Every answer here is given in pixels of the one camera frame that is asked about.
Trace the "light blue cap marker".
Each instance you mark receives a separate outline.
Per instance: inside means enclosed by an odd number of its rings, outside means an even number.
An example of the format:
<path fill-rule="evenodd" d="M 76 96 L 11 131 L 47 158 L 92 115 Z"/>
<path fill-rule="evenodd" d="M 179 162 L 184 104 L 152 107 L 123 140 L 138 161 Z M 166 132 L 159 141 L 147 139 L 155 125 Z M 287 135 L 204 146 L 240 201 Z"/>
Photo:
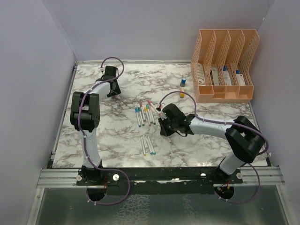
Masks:
<path fill-rule="evenodd" d="M 155 150 L 154 150 L 154 148 L 153 148 L 152 142 L 151 142 L 151 140 L 150 140 L 150 138 L 149 138 L 148 135 L 146 135 L 146 141 L 147 141 L 148 147 L 149 147 L 149 149 L 150 149 L 150 153 L 151 153 L 152 155 L 155 155 L 156 152 L 155 152 Z"/>

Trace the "brown cap marker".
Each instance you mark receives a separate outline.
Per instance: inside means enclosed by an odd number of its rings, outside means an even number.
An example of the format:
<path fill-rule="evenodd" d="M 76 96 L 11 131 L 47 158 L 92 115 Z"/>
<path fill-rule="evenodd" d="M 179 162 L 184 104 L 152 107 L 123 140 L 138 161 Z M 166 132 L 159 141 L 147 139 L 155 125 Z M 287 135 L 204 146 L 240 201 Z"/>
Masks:
<path fill-rule="evenodd" d="M 143 121 L 146 122 L 146 115 L 145 115 L 145 112 L 144 112 L 144 108 L 143 108 L 142 102 L 140 102 L 139 105 L 140 105 L 140 108 L 141 108 L 141 111 L 142 111 Z"/>

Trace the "green cap marker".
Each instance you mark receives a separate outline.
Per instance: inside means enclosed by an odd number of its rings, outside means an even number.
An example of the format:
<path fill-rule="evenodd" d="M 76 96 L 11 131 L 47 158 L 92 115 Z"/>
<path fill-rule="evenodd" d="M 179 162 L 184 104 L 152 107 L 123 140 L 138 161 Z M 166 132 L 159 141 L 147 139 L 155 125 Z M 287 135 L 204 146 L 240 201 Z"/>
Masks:
<path fill-rule="evenodd" d="M 145 149 L 145 144 L 144 144 L 144 140 L 143 140 L 143 136 L 140 137 L 140 140 L 141 140 L 141 146 L 142 146 L 143 155 L 147 156 L 146 149 Z"/>
<path fill-rule="evenodd" d="M 142 111 L 141 111 L 140 107 L 138 107 L 138 114 L 139 114 L 139 117 L 140 117 L 141 125 L 144 127 L 145 124 L 144 124 L 143 114 L 142 114 Z"/>

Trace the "pink cap marker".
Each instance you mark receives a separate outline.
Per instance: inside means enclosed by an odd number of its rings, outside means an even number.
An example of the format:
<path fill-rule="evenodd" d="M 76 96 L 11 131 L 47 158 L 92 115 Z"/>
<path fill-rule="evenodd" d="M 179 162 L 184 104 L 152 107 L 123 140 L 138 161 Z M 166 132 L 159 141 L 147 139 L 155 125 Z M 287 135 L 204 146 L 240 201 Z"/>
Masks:
<path fill-rule="evenodd" d="M 148 101 L 148 104 L 151 106 L 151 108 L 154 110 L 154 112 L 161 116 L 161 112 L 154 106 L 154 104 L 150 101 L 150 100 L 147 100 Z"/>

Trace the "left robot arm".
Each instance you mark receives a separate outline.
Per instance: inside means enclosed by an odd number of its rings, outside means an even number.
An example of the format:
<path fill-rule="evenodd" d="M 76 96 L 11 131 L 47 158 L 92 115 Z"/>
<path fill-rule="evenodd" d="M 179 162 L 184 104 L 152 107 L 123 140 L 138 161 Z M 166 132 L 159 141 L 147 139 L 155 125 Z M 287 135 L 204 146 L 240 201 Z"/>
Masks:
<path fill-rule="evenodd" d="M 101 67 L 104 73 L 84 92 L 72 96 L 70 123 L 78 131 L 83 151 L 83 164 L 77 181 L 98 185 L 105 183 L 102 159 L 98 153 L 97 127 L 100 123 L 100 100 L 120 94 L 117 82 L 119 70 L 114 66 Z"/>

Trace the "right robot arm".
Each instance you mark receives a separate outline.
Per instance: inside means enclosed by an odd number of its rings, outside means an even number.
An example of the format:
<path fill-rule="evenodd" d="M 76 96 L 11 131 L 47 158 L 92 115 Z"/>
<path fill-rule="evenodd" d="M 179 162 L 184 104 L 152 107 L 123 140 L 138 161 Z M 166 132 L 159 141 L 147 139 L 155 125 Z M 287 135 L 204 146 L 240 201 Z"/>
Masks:
<path fill-rule="evenodd" d="M 209 135 L 227 140 L 232 152 L 217 166 L 215 177 L 220 183 L 228 182 L 233 173 L 254 161 L 265 139 L 250 120 L 238 116 L 234 120 L 206 120 L 195 114 L 185 115 L 175 104 L 168 104 L 158 119 L 160 135 L 171 136 L 174 133 L 187 135 Z"/>

